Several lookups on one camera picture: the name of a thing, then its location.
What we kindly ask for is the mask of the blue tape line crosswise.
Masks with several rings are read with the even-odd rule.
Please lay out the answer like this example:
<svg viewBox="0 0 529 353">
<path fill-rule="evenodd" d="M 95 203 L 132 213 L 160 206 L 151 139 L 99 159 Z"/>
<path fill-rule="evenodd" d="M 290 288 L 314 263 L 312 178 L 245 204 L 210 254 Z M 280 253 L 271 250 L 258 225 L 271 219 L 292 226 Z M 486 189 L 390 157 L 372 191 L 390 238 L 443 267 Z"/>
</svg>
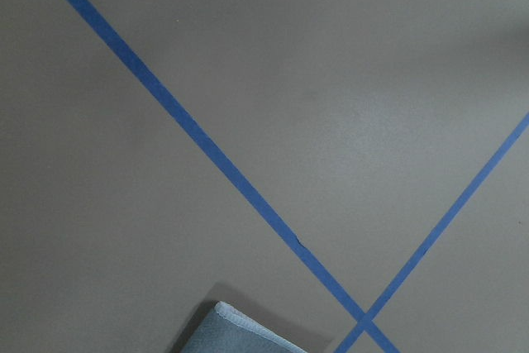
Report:
<svg viewBox="0 0 529 353">
<path fill-rule="evenodd" d="M 503 157 L 508 153 L 517 139 L 528 127 L 528 114 L 515 126 L 512 132 L 508 135 L 505 141 L 499 146 L 491 158 L 487 161 L 484 167 L 474 176 L 469 185 L 461 193 L 461 195 L 450 206 L 445 215 L 439 222 L 431 229 L 427 237 L 421 245 L 413 252 L 411 257 L 405 265 L 398 271 L 388 286 L 374 301 L 368 312 L 356 323 L 354 328 L 347 334 L 344 340 L 336 348 L 336 352 L 347 352 L 360 338 L 360 336 L 368 331 L 369 326 L 374 326 L 374 319 L 379 315 L 384 306 L 389 302 L 393 295 L 398 291 L 407 277 L 415 270 L 425 254 L 435 245 L 436 241 L 450 225 L 450 223 L 457 217 L 459 212 L 465 204 L 478 191 L 483 182 L 493 172 L 497 165 L 501 162 Z"/>
</svg>

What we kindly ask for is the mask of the pink and grey towel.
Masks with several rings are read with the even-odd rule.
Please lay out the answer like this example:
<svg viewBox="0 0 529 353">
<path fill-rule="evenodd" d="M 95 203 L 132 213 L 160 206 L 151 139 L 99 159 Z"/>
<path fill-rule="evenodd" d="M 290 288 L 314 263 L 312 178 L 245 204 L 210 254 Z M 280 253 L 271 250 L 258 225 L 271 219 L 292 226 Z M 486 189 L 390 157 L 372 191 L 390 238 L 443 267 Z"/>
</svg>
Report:
<svg viewBox="0 0 529 353">
<path fill-rule="evenodd" d="M 207 313 L 181 352 L 306 353 L 223 301 Z"/>
</svg>

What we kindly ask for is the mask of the blue tape line lengthwise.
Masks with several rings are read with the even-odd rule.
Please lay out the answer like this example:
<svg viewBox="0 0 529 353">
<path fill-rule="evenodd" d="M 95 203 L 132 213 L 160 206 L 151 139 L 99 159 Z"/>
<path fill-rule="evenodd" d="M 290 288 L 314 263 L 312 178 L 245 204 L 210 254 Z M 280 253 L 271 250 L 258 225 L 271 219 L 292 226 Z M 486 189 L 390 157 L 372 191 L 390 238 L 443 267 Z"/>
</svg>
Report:
<svg viewBox="0 0 529 353">
<path fill-rule="evenodd" d="M 158 80 L 135 51 L 119 36 L 96 7 L 89 0 L 66 1 L 149 91 L 160 106 L 180 125 L 204 155 L 226 176 L 236 190 L 261 215 L 326 290 L 356 321 L 360 321 L 365 312 L 359 304 L 299 240 L 298 236 L 282 217 L 269 205 L 172 93 Z"/>
</svg>

